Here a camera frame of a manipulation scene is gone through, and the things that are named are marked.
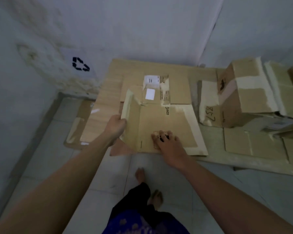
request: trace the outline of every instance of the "recycling symbol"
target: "recycling symbol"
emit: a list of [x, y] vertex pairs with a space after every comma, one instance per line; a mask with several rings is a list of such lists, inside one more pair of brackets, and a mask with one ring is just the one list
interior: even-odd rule
[[[80, 67], [77, 67], [77, 61], [80, 63], [80, 64], [83, 64], [83, 68], [80, 68]], [[89, 66], [87, 66], [83, 60], [81, 60], [79, 57], [73, 57], [73, 67], [76, 69], [76, 70], [83, 70], [83, 71], [90, 71], [90, 68]]]

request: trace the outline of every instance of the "hand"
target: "hand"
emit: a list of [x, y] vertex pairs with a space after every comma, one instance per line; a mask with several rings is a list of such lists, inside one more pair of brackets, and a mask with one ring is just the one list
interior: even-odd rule
[[176, 169], [183, 169], [186, 162], [190, 158], [184, 150], [180, 139], [174, 136], [171, 131], [168, 131], [168, 137], [160, 130], [160, 137], [164, 142], [156, 137], [155, 134], [151, 135], [153, 142], [160, 148], [165, 162]]
[[126, 123], [126, 119], [121, 119], [121, 115], [113, 115], [107, 122], [104, 133], [111, 137], [112, 140], [115, 140], [124, 132]]

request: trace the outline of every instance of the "forearm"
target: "forearm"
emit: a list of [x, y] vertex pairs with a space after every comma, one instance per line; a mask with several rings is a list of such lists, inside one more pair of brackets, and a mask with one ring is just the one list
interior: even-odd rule
[[0, 233], [62, 233], [111, 141], [110, 136], [101, 134], [43, 181], [0, 221]]
[[192, 158], [181, 172], [225, 233], [293, 233], [292, 225]]

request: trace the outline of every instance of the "bare foot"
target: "bare foot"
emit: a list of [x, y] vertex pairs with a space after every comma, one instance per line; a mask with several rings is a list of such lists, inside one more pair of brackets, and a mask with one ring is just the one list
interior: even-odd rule
[[135, 174], [139, 184], [141, 184], [142, 182], [145, 182], [146, 180], [146, 176], [144, 174], [144, 169], [143, 168], [138, 168], [136, 170], [136, 174]]
[[159, 190], [153, 192], [151, 197], [148, 200], [148, 204], [153, 204], [154, 209], [158, 210], [160, 206], [163, 204], [163, 194]]

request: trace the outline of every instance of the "black pants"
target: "black pants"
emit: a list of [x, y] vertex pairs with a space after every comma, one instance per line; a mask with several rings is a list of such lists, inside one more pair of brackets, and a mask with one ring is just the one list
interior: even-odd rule
[[170, 213], [158, 212], [154, 209], [152, 204], [147, 205], [150, 196], [151, 191], [144, 182], [131, 189], [112, 209], [109, 221], [128, 209], [137, 210], [145, 221], [154, 229], [164, 219], [175, 219]]

